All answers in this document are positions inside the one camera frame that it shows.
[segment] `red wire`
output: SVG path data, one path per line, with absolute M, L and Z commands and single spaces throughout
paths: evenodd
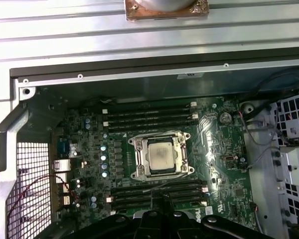
M 78 196 L 76 196 L 72 191 L 70 191 L 70 189 L 69 189 L 69 187 L 67 186 L 66 182 L 64 182 L 62 178 L 60 178 L 60 177 L 57 176 L 57 175 L 50 175 L 50 174 L 47 174 L 47 175 L 44 175 L 44 176 L 42 176 L 42 177 L 39 177 L 39 178 L 35 179 L 32 183 L 30 183 L 30 184 L 24 189 L 24 191 L 23 191 L 22 193 L 20 193 L 20 194 L 18 195 L 18 199 L 15 201 L 15 203 L 13 204 L 13 206 L 11 207 L 11 209 L 10 209 L 8 215 L 7 215 L 7 219 L 8 219 L 8 221 L 9 221 L 9 218 L 10 218 L 10 216 L 11 216 L 11 213 L 14 211 L 16 205 L 17 205 L 18 202 L 21 200 L 21 198 L 25 195 L 25 193 L 29 190 L 29 188 L 30 188 L 33 184 L 37 183 L 39 180 L 44 179 L 44 178 L 46 178 L 46 177 L 56 177 L 56 178 L 60 179 L 61 182 L 62 182 L 62 184 L 66 187 L 66 189 L 67 189 L 67 190 L 69 191 L 69 193 L 71 194 L 71 196 L 74 197 L 76 200 L 79 199 Z

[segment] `sticker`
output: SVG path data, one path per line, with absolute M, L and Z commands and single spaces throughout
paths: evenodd
M 212 215 L 213 214 L 213 207 L 212 206 L 208 206 L 205 208 L 205 215 Z
M 177 78 L 180 79 L 192 79 L 192 78 L 202 78 L 204 73 L 187 73 L 187 74 L 179 74 Z

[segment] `perforated metal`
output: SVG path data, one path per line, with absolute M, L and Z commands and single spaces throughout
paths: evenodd
M 9 212 L 18 197 L 37 178 L 49 175 L 47 143 L 17 144 L 17 181 L 7 199 Z M 50 178 L 34 183 L 21 197 L 8 219 L 9 239 L 32 239 L 51 224 Z

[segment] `chip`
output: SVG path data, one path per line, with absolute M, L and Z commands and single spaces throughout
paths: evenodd
M 151 143 L 149 145 L 149 161 L 151 170 L 165 170 L 174 168 L 172 143 Z
M 244 195 L 244 189 L 235 190 L 236 197 L 242 197 Z

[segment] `metal side panel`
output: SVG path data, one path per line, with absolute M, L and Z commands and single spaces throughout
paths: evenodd
M 135 22 L 123 0 L 0 1 L 0 101 L 11 68 L 291 47 L 299 0 L 210 0 L 205 17 Z

